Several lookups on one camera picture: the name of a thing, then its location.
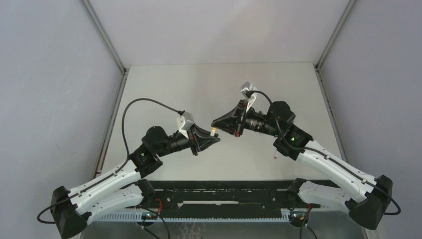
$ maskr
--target red wire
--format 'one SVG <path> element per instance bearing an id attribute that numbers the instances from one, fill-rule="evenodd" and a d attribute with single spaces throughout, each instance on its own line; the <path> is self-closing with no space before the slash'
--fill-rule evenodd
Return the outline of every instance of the red wire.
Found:
<path id="1" fill-rule="evenodd" d="M 160 214 L 161 210 L 163 210 L 163 202 L 161 202 L 160 198 L 156 198 L 155 200 L 160 202 L 160 207 L 158 208 L 158 214 Z"/>

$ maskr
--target small white object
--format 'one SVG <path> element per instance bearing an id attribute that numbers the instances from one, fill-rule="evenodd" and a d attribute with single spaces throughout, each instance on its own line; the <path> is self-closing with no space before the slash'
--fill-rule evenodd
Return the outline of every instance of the small white object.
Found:
<path id="1" fill-rule="evenodd" d="M 215 135 L 215 131 L 216 131 L 216 128 L 212 127 L 212 130 L 211 130 L 210 136 L 214 136 L 214 135 Z"/>
<path id="2" fill-rule="evenodd" d="M 240 92 L 242 93 L 243 96 L 245 96 L 245 98 L 248 99 L 248 105 L 246 107 L 246 112 L 248 112 L 248 110 L 251 108 L 251 106 L 255 102 L 256 95 L 257 95 L 256 93 L 253 93 L 250 97 L 248 97 L 246 95 L 246 93 L 249 92 L 249 91 L 256 91 L 256 90 L 257 90 L 256 87 L 253 84 L 249 83 L 249 82 L 246 82 L 245 84 L 243 84 L 240 87 Z"/>
<path id="3" fill-rule="evenodd" d="M 184 112 L 181 116 L 176 118 L 177 127 L 179 128 L 179 132 L 183 134 L 187 139 L 188 133 L 187 131 L 194 125 L 194 117 L 189 112 Z"/>

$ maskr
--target wall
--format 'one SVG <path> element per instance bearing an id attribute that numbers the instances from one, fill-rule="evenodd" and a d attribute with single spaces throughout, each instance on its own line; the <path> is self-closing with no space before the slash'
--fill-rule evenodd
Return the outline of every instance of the wall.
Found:
<path id="1" fill-rule="evenodd" d="M 92 0 L 125 66 L 314 62 L 349 0 Z"/>
<path id="2" fill-rule="evenodd" d="M 286 101 L 296 114 L 295 124 L 340 156 L 312 63 L 242 63 L 132 66 L 121 98 L 108 145 L 103 172 L 124 160 L 121 116 L 133 99 L 147 97 L 193 114 L 195 123 L 211 130 L 211 122 L 233 110 L 243 95 L 246 81 L 273 101 Z M 262 95 L 253 104 L 267 113 Z M 142 137 L 155 125 L 168 135 L 177 130 L 178 115 L 151 102 L 137 102 L 127 111 L 125 136 L 129 151 L 142 144 Z M 147 176 L 149 180 L 293 180 L 326 179 L 312 168 L 279 154 L 274 159 L 274 138 L 244 130 L 237 138 L 218 130 L 221 142 L 192 156 L 182 150 L 162 157 L 164 165 Z"/>
<path id="3" fill-rule="evenodd" d="M 59 238 L 36 216 L 91 177 L 120 72 L 78 1 L 0 5 L 0 238 Z"/>
<path id="4" fill-rule="evenodd" d="M 403 212 L 386 238 L 419 238 L 422 213 L 422 1 L 359 1 L 322 75 L 349 159 L 393 184 Z"/>

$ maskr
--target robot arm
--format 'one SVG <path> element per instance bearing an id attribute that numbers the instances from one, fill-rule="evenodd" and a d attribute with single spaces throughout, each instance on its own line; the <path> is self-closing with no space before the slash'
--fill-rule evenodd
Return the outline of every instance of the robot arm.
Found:
<path id="1" fill-rule="evenodd" d="M 273 102 L 263 114 L 251 107 L 251 99 L 256 99 L 253 97 L 256 88 L 246 83 L 240 90 L 246 99 L 215 119 L 211 126 L 235 137 L 240 137 L 244 129 L 275 137 L 273 145 L 278 152 L 312 167 L 340 187 L 325 187 L 296 179 L 289 188 L 292 201 L 330 206 L 348 212 L 361 226 L 376 229 L 390 203 L 392 181 L 384 175 L 375 178 L 366 174 L 328 152 L 311 135 L 293 124 L 296 116 L 286 102 Z"/>
<path id="2" fill-rule="evenodd" d="M 179 130 L 170 136 L 162 127 L 151 127 L 142 145 L 111 171 L 70 190 L 63 186 L 54 190 L 50 212 L 63 239 L 77 235 L 110 212 L 139 204 L 148 206 L 154 199 L 154 189 L 143 178 L 163 165 L 160 157 L 187 148 L 198 155 L 220 141 L 218 134 L 210 136 L 199 128 L 188 112 L 177 122 Z"/>

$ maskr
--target gray wall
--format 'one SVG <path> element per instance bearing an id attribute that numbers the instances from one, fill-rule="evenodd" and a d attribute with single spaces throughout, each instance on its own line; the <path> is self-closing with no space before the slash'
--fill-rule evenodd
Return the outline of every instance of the gray wall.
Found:
<path id="1" fill-rule="evenodd" d="M 422 1 L 359 1 L 322 69 L 351 162 L 393 180 L 386 238 L 419 238 Z"/>
<path id="2" fill-rule="evenodd" d="M 76 0 L 1 1 L 0 47 L 0 238 L 59 238 L 36 216 L 91 177 L 120 72 Z"/>

